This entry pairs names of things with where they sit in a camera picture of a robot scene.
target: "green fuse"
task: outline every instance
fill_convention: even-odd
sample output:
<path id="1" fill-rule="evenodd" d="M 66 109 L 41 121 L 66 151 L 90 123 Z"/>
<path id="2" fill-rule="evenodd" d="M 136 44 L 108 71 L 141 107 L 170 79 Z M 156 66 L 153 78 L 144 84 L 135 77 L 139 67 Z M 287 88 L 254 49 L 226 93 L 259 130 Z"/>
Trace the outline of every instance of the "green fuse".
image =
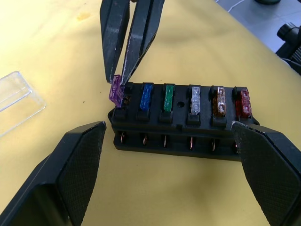
<path id="1" fill-rule="evenodd" d="M 173 94 L 174 94 L 174 86 L 166 85 L 164 108 L 163 108 L 165 112 L 171 112 L 173 106 Z"/>

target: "transparent cover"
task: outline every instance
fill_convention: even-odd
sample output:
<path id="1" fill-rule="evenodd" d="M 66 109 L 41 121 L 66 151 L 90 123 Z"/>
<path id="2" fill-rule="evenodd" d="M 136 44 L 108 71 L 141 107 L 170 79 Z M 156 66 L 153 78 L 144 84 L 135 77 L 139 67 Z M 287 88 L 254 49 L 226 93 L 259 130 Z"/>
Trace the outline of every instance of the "transparent cover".
<path id="1" fill-rule="evenodd" d="M 20 72 L 0 79 L 0 137 L 46 107 Z"/>

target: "screw hole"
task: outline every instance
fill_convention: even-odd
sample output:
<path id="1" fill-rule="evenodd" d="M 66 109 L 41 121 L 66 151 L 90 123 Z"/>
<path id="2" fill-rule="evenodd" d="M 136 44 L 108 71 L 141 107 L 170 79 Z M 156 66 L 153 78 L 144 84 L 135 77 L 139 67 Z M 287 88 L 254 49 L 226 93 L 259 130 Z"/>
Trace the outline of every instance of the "screw hole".
<path id="1" fill-rule="evenodd" d="M 179 102 L 177 103 L 177 106 L 178 106 L 178 107 L 184 107 L 184 106 L 185 106 L 185 103 L 184 103 L 183 101 L 179 101 Z"/>

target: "black plastic housing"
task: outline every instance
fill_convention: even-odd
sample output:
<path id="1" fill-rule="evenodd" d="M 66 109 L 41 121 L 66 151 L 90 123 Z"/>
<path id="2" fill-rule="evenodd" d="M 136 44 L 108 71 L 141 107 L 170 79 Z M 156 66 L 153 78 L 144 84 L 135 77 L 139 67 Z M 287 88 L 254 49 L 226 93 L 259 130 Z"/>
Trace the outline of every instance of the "black plastic housing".
<path id="1" fill-rule="evenodd" d="M 165 113 L 165 85 L 154 84 L 147 118 L 141 118 L 139 105 L 143 83 L 126 84 L 125 100 L 130 101 L 108 114 L 115 133 L 115 147 L 126 151 L 239 161 L 231 132 L 232 122 L 259 125 L 253 117 L 236 117 L 235 99 L 241 88 L 225 88 L 227 113 L 225 117 L 216 117 L 212 113 L 212 98 L 217 86 L 175 85 L 172 111 Z M 192 86 L 201 88 L 201 112 L 198 115 L 190 114 Z"/>

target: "blue fuse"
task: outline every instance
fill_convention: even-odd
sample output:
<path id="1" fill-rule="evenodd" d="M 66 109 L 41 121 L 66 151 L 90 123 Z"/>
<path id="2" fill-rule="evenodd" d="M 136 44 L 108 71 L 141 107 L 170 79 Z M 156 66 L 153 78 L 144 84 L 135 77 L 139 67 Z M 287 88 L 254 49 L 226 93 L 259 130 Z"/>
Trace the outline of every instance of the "blue fuse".
<path id="1" fill-rule="evenodd" d="M 142 98 L 140 102 L 140 109 L 143 112 L 147 112 L 150 108 L 152 87 L 153 87 L 153 83 L 144 84 L 144 89 L 143 89 Z"/>

